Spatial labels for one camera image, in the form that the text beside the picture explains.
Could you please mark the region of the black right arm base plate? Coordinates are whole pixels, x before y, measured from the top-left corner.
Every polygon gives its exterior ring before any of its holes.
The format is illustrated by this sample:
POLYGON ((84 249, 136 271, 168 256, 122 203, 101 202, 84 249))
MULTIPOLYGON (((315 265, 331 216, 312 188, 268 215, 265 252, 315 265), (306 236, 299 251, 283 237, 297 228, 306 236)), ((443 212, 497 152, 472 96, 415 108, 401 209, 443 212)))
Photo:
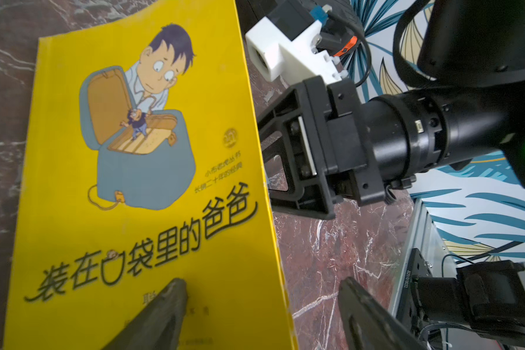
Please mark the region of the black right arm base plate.
POLYGON ((430 322, 415 335, 420 341, 453 328, 525 348, 525 262, 475 262, 455 277, 420 277, 413 298, 430 322))

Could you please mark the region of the yellow cartoon cover book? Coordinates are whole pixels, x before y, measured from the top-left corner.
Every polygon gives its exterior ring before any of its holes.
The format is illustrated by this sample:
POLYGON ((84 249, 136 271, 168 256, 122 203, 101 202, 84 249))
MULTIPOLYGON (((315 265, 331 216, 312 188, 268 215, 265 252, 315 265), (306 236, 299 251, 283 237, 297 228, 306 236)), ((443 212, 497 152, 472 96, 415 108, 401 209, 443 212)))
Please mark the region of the yellow cartoon cover book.
POLYGON ((6 349, 105 349, 173 279, 179 349, 296 349, 234 1, 39 40, 6 349))

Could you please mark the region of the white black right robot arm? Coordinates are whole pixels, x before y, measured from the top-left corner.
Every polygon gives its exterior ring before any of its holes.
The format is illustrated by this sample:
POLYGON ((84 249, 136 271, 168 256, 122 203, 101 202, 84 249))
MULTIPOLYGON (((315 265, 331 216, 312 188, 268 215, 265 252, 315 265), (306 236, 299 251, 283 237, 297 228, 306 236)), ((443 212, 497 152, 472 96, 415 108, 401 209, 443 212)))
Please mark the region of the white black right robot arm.
POLYGON ((426 6, 400 17, 392 57, 409 91, 366 103, 337 70, 318 14, 283 1, 246 33, 252 63, 288 89, 263 113, 262 153, 280 157, 287 189, 269 190, 287 214, 331 220, 344 199, 394 202, 419 173, 459 171, 501 150, 525 188, 525 1, 436 1, 416 65, 402 37, 426 6))

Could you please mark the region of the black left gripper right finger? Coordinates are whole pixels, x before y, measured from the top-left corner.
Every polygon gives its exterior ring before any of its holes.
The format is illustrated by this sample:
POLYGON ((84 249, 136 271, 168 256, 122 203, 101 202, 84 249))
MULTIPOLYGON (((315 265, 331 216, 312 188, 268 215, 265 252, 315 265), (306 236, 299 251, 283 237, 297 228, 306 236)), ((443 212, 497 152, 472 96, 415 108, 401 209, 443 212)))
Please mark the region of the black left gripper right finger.
POLYGON ((418 341, 354 278, 341 281, 338 306, 350 349, 424 349, 418 341))

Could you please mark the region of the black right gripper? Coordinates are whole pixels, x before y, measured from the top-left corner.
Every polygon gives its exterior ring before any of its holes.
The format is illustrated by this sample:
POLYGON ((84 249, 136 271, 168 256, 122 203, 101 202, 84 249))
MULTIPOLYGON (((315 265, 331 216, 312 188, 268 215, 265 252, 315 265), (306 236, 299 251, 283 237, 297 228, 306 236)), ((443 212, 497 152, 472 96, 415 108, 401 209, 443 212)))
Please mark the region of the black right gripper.
POLYGON ((326 86, 320 77, 289 87, 258 121, 261 144, 275 132, 287 144, 263 150, 280 157, 286 190, 270 189, 272 209, 334 219, 344 199, 360 206, 396 201, 417 174, 446 156, 449 127, 440 107, 420 90, 360 103, 350 83, 326 86))

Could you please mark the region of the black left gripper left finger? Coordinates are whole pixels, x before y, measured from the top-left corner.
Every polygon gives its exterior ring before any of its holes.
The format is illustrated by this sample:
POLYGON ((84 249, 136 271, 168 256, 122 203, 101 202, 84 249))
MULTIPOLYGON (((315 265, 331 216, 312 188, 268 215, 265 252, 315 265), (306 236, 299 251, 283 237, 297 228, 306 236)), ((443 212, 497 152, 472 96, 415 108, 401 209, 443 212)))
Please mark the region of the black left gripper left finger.
POLYGON ((171 280, 105 349, 176 349, 188 301, 185 280, 171 280))

